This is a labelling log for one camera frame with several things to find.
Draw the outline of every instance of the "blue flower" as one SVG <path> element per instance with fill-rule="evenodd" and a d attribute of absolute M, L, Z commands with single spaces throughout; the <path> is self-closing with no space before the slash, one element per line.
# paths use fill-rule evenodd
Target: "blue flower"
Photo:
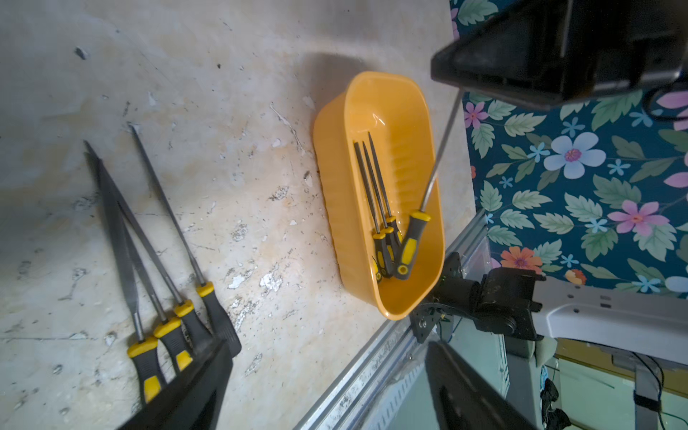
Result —
<path fill-rule="evenodd" d="M 601 231 L 602 233 L 604 233 L 605 231 L 608 230 L 606 227 L 602 227 L 606 223 L 607 223 L 607 220 L 604 218 L 600 219 L 599 221 L 597 219 L 591 219 L 590 224 L 586 224 L 585 226 L 588 228 L 591 228 L 593 233 L 597 233 L 598 231 Z"/>
<path fill-rule="evenodd" d="M 504 188 L 506 188 L 507 186 L 514 186 L 514 184 L 511 183 L 513 180 L 514 178 L 507 179 L 504 176 L 502 176 L 502 180 L 499 181 L 499 185 L 502 185 Z"/>
<path fill-rule="evenodd" d="M 652 111 L 652 115 L 661 115 L 662 112 L 664 112 L 664 109 L 655 109 Z M 628 114 L 628 116 L 635 118 L 633 122 L 631 122 L 631 127 L 635 127 L 641 122 L 646 126 L 646 127 L 652 127 L 652 119 L 645 113 L 644 109 L 641 109 L 640 112 L 631 112 Z"/>
<path fill-rule="evenodd" d="M 643 275 L 638 275 L 638 279 L 640 279 L 639 282 L 633 281 L 631 283 L 633 285 L 635 285 L 636 287 L 640 287 L 641 292 L 647 292 L 648 290 L 650 290 L 652 292 L 659 292 L 659 288 L 657 288 L 655 285 L 657 285 L 658 283 L 662 283 L 662 281 L 660 279 L 654 278 L 654 279 L 647 280 L 647 278 L 644 277 Z"/>
<path fill-rule="evenodd" d="M 619 176 L 623 176 L 623 169 L 628 169 L 629 167 L 631 167 L 631 165 L 628 163 L 621 164 L 621 160 L 617 158 L 616 163 L 607 164 L 607 167 L 610 167 L 612 169 L 609 171 L 610 175 L 614 175 L 615 173 L 618 173 Z"/>
<path fill-rule="evenodd" d="M 562 257 L 561 263 L 565 264 L 566 267 L 571 268 L 572 264 L 578 264 L 580 261 L 573 259 L 573 254 L 569 254 L 568 257 Z"/>
<path fill-rule="evenodd" d="M 583 124 L 577 125 L 578 124 L 578 117 L 577 116 L 573 117 L 571 122 L 564 121 L 562 124 L 566 128 L 561 130 L 561 134 L 567 134 L 568 133 L 569 137 L 571 137 L 572 139 L 576 136 L 576 130 L 582 130 L 585 128 L 585 125 L 583 125 Z"/>
<path fill-rule="evenodd" d="M 535 145 L 530 146 L 530 150 L 532 151 L 531 153 L 528 154 L 528 158 L 534 158 L 536 163 L 540 162 L 540 156 L 542 155 L 543 157 L 545 155 L 550 155 L 550 152 L 548 149 L 545 148 L 545 142 L 540 142 L 539 145 L 537 145 L 537 148 Z"/>

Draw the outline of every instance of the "yellow basin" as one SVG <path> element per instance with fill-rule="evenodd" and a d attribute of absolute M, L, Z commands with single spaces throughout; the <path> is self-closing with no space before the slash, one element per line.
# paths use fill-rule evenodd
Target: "yellow basin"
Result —
<path fill-rule="evenodd" d="M 364 142 L 370 152 L 368 131 L 380 160 L 389 205 L 404 233 L 409 214 L 418 210 L 435 162 L 430 115 L 415 82 L 404 76 L 363 72 L 351 81 L 346 92 L 320 111 L 313 128 L 325 207 L 344 287 L 377 306 L 388 319 L 398 320 L 425 297 L 442 271 L 444 227 L 439 185 L 430 196 L 427 213 L 432 220 L 420 241 L 411 277 L 406 281 L 383 279 L 378 284 L 373 260 L 375 226 L 354 152 L 354 142 Z M 380 209 L 376 210 L 380 223 Z"/>

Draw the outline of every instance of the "floral wallpaper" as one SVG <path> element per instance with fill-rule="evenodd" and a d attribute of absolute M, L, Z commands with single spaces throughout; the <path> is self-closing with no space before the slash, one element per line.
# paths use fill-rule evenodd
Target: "floral wallpaper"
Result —
<path fill-rule="evenodd" d="M 449 0 L 454 37 L 512 0 Z M 688 295 L 688 119 L 654 122 L 641 92 L 524 111 L 464 99 L 477 207 L 493 264 L 577 284 Z M 654 114 L 688 117 L 688 92 Z"/>

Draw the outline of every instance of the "marble surface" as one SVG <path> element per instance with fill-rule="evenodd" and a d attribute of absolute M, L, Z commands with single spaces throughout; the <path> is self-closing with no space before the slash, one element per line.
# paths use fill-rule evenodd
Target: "marble surface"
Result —
<path fill-rule="evenodd" d="M 429 61 L 451 41 L 446 0 L 13 1 L 0 34 L 0 427 L 111 429 L 138 408 L 133 326 L 82 140 L 203 308 L 129 121 L 244 345 L 220 427 L 293 427 L 383 322 L 338 277 L 312 121 L 379 70 L 421 86 L 439 140 L 455 90 L 431 81 Z M 449 243 L 475 213 L 462 121 L 446 157 Z"/>

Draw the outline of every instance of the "black mount bracket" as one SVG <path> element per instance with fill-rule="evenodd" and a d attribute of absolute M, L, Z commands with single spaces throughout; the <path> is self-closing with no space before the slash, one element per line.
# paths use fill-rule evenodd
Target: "black mount bracket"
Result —
<path fill-rule="evenodd" d="M 472 319 L 483 332 L 536 341 L 531 312 L 542 304 L 532 301 L 536 281 L 542 275 L 531 270 L 496 268 L 482 282 L 463 279 L 460 255 L 452 252 L 444 260 L 440 280 L 410 314 L 411 329 L 419 343 L 425 342 L 443 315 Z"/>

